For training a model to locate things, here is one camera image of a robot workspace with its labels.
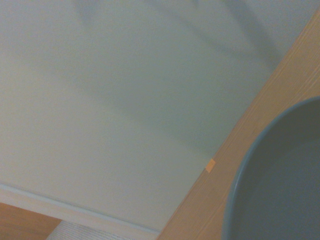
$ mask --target wooden floor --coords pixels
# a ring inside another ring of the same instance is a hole
[[[0,203],[0,240],[45,240],[60,219]]]

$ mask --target white wall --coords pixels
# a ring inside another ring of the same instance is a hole
[[[1,1],[0,181],[161,230],[318,5],[246,2],[277,54],[220,1]]]

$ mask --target wooden surface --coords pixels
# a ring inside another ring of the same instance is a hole
[[[320,95],[320,10],[203,170],[158,240],[220,239],[230,185],[258,134],[288,107]]]
[[[0,203],[0,240],[45,240],[60,222],[60,219]]]

